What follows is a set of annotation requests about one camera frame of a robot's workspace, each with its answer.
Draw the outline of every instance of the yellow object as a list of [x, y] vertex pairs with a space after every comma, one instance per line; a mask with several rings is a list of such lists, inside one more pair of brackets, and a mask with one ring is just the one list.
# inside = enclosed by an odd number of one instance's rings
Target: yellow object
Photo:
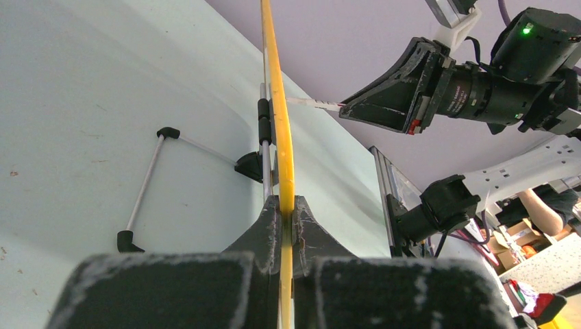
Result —
[[540, 329], [573, 329], [573, 326], [562, 316], [557, 314], [553, 321], [539, 326]]
[[293, 246], [291, 238], [292, 213], [295, 208], [295, 166], [293, 160], [293, 141], [291, 125], [288, 121], [286, 96], [282, 84], [282, 72], [278, 59], [278, 49], [274, 33], [271, 4], [261, 0], [262, 37], [268, 55], [268, 70], [271, 80], [276, 147], [278, 153], [278, 175], [280, 186], [280, 212], [282, 214], [282, 253], [280, 264], [280, 317], [283, 329], [291, 326], [291, 289], [293, 279]]

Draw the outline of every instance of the orange object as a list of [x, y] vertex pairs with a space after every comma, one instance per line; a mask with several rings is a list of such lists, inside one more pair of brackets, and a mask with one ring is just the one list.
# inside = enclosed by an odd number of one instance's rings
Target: orange object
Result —
[[529, 246], [529, 245], [524, 245], [523, 246], [523, 251], [525, 252], [525, 258], [529, 259], [531, 257], [533, 257], [534, 255], [536, 255], [536, 250]]

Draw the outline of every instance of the yellow plastic band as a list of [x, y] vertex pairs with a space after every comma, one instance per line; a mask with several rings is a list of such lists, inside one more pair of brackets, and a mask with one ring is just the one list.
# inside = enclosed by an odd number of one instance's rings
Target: yellow plastic band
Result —
[[291, 326], [291, 283], [293, 279], [293, 246], [291, 241], [291, 217], [295, 207], [295, 163], [291, 125], [288, 121], [286, 97], [282, 84], [282, 72], [269, 0], [261, 0], [262, 33], [267, 51], [271, 79], [276, 147], [278, 152], [278, 179], [280, 186], [280, 212], [282, 213], [282, 253], [280, 264], [280, 317], [283, 329]]

